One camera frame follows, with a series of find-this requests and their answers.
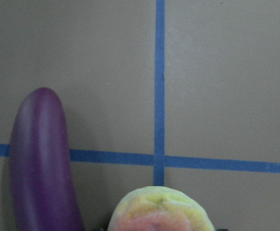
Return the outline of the peach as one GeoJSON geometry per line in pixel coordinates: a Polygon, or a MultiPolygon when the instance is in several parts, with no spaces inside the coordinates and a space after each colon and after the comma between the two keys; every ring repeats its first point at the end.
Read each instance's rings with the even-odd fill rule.
{"type": "Polygon", "coordinates": [[[146,186],[129,192],[116,206],[109,231],[214,231],[206,211],[181,191],[146,186]]]}

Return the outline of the purple eggplant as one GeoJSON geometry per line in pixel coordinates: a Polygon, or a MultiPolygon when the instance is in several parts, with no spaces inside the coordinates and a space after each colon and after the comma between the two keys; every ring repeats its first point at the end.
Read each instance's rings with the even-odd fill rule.
{"type": "Polygon", "coordinates": [[[82,231],[62,103],[49,88],[22,102],[9,147],[10,188],[20,231],[82,231]]]}

